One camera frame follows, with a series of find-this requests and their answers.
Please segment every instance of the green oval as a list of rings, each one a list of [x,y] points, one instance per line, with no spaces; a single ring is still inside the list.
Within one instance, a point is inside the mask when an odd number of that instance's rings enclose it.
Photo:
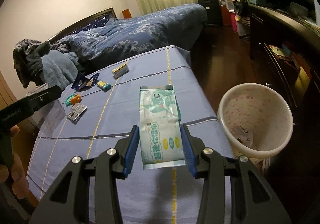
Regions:
[[[169,138],[169,146],[170,146],[171,149],[174,148],[174,142],[173,142],[173,138],[172,137]]]

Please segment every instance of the hand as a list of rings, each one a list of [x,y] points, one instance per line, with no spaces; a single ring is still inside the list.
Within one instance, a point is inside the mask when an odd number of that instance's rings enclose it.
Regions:
[[[15,136],[20,131],[18,126],[11,128],[11,136]],[[0,183],[3,183],[9,177],[9,170],[5,165],[0,165]],[[13,165],[11,167],[11,177],[13,179],[12,191],[18,197],[23,199],[29,194],[29,183],[26,173],[22,167],[20,157],[17,153],[13,153]]]

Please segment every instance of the metal rivet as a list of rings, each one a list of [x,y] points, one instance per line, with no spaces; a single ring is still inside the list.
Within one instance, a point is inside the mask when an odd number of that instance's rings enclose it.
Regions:
[[[110,149],[107,150],[107,154],[108,155],[114,155],[116,152],[117,152],[117,150],[114,149],[114,148],[110,148]]]
[[[243,162],[243,163],[246,163],[247,161],[249,161],[249,158],[246,157],[245,155],[241,155],[241,156],[239,157],[239,159],[240,159],[240,161]]]
[[[72,158],[72,162],[73,163],[79,163],[81,161],[81,157],[80,156],[75,156],[74,158]]]
[[[206,154],[206,155],[211,155],[213,153],[213,150],[209,147],[206,147],[205,149],[203,149],[203,152]]]

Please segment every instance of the black suitcase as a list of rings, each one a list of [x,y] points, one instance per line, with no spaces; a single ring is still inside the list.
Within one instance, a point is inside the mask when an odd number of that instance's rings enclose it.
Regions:
[[[198,4],[202,5],[207,11],[207,25],[222,26],[222,13],[219,0],[198,0]]]

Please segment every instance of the plaid tablecloth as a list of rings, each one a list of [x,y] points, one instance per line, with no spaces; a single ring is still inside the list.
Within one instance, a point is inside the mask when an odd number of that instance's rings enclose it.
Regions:
[[[41,128],[28,169],[30,190],[36,198],[44,196],[73,156],[96,157],[128,136],[133,125],[139,125],[140,86],[172,84],[181,123],[186,123],[190,133],[201,138],[207,147],[233,157],[216,114],[190,69],[188,51],[168,46],[131,57],[127,60],[130,71],[115,80],[111,71],[123,62],[98,71],[99,78],[112,85],[108,92],[95,86],[80,93],[81,103],[88,106],[88,110],[77,124],[64,119],[52,136],[48,136],[45,125]],[[71,86],[67,87],[61,102],[72,93]],[[202,186],[203,180],[193,179],[186,166],[143,170],[139,146],[132,173],[126,180],[117,180],[123,220],[125,223],[196,223]],[[225,223],[230,223],[229,186],[226,178]],[[94,223],[93,185],[89,204],[90,221]]]

